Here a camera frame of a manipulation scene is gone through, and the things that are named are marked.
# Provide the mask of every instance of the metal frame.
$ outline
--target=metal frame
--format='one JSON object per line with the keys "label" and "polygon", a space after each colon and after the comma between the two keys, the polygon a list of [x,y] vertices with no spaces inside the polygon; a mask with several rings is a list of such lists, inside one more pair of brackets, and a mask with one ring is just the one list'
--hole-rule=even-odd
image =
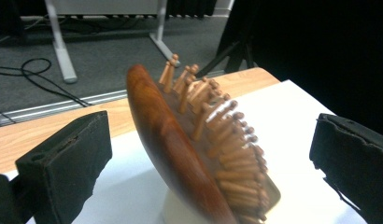
{"label": "metal frame", "polygon": [[[52,0],[45,0],[46,8],[49,13],[51,29],[54,36],[53,47],[55,49],[55,54],[57,55],[58,63],[63,74],[64,82],[66,83],[75,83],[78,81],[78,76],[76,75],[75,69],[73,67],[72,61],[69,57],[69,53],[66,49],[66,45],[63,40],[61,33],[61,28],[58,23],[57,12]],[[163,29],[165,23],[165,11],[166,11],[166,0],[158,1],[158,12],[157,17],[159,20],[158,28],[156,33],[149,34],[151,40],[156,44],[157,48],[162,52],[163,56],[170,60],[173,53],[163,42]]]}

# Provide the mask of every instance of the gray floor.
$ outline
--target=gray floor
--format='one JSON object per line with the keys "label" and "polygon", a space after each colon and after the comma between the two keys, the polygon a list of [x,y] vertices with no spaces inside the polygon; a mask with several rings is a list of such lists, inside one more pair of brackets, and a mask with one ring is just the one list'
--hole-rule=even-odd
{"label": "gray floor", "polygon": [[[187,64],[197,63],[204,67],[215,57],[226,21],[225,17],[206,17],[202,20],[170,18],[166,21],[163,41],[179,55],[182,63],[176,71],[177,74],[180,74]],[[157,20],[139,18],[127,22],[130,29],[95,35],[76,34],[64,29],[64,41],[78,75],[78,82],[75,84],[65,84],[62,80],[51,44],[50,29],[28,32],[27,41],[22,44],[17,39],[1,43],[0,66],[20,68],[30,59],[48,59],[52,62],[52,67],[42,76],[79,98],[124,91],[126,71],[136,63],[144,64],[153,78],[157,79],[166,61],[149,39],[149,32],[155,31]],[[46,65],[44,62],[35,62],[25,69],[37,72]],[[222,69],[221,66],[223,65],[220,64],[212,71]],[[40,78],[33,79],[49,89],[57,90]],[[12,111],[63,101],[68,99],[42,91],[24,77],[0,76],[0,111],[10,117],[13,115]]]}

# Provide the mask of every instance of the wooden hairbrush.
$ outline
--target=wooden hairbrush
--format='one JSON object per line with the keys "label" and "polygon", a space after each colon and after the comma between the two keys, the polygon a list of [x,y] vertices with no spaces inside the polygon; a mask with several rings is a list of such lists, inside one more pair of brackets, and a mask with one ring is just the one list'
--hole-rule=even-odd
{"label": "wooden hairbrush", "polygon": [[186,66],[174,81],[177,55],[158,82],[143,65],[127,75],[128,101],[141,142],[178,198],[212,223],[262,223],[279,200],[256,135],[234,112],[219,84]]}

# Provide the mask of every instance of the black cloth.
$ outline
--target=black cloth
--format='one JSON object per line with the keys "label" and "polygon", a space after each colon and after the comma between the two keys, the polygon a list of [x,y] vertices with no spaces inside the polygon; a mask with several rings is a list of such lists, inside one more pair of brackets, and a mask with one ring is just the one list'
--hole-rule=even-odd
{"label": "black cloth", "polygon": [[212,16],[217,0],[168,0],[167,17],[198,17]]}
{"label": "black cloth", "polygon": [[383,0],[263,1],[246,21],[251,3],[234,2],[218,52],[252,22],[257,65],[383,134]]}

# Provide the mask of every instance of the white table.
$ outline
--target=white table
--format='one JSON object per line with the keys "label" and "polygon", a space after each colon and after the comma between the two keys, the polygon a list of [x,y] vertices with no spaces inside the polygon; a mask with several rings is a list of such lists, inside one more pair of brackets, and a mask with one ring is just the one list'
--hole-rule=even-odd
{"label": "white table", "polygon": [[[332,113],[291,81],[237,98],[237,111],[255,128],[269,175],[281,192],[266,224],[366,223],[314,169],[309,150],[319,113]],[[112,139],[113,159],[74,223],[163,223],[167,186],[137,133]]]}

